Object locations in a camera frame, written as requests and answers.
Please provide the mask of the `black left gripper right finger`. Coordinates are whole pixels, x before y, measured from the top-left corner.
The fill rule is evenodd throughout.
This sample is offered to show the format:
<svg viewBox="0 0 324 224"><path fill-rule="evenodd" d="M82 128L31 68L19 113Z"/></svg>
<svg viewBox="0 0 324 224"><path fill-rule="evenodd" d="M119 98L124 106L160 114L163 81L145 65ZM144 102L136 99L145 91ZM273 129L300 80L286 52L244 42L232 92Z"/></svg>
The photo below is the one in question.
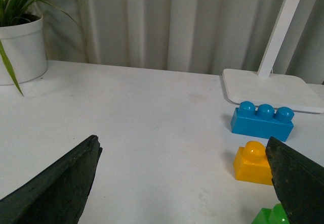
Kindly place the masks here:
<svg viewBox="0 0 324 224"><path fill-rule="evenodd" d="M289 223L323 223L323 167L274 137L265 152Z"/></svg>

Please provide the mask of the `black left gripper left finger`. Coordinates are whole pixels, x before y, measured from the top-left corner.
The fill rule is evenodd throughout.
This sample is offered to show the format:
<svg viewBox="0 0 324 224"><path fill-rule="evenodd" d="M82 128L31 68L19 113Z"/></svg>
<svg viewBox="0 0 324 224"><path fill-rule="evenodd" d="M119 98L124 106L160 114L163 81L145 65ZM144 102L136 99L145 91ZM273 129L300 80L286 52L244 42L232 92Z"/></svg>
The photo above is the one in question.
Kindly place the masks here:
<svg viewBox="0 0 324 224"><path fill-rule="evenodd" d="M1 199L1 223L78 223L102 148L92 135Z"/></svg>

